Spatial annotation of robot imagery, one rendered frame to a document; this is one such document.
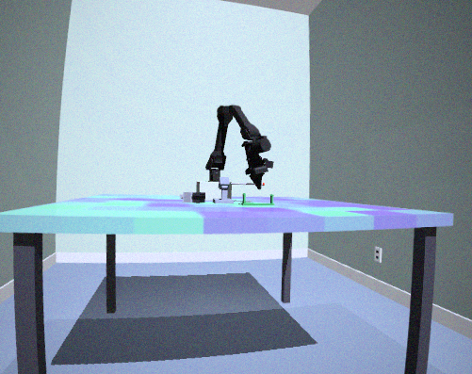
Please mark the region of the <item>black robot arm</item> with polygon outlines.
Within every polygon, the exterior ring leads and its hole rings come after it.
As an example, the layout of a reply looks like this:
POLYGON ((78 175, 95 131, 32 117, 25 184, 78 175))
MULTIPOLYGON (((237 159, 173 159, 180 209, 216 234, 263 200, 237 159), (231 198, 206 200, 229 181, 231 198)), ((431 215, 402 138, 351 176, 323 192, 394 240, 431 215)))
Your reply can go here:
MULTIPOLYGON (((219 182, 220 171, 224 171, 226 155, 224 154, 224 145, 227 135, 229 122, 235 117, 240 126, 240 134, 243 139, 252 141, 243 141, 241 147, 245 147, 246 156, 268 152, 271 149, 271 143, 267 136, 262 136, 259 129, 249 122, 248 118, 241 110, 240 106, 220 106, 217 109, 217 118, 219 121, 218 132, 216 137, 215 149, 211 153, 209 160, 205 166, 209 171, 208 182, 219 182), (211 169, 218 168, 218 169, 211 169)), ((260 166, 266 166, 273 169, 274 161, 267 158, 260 158, 260 166)))

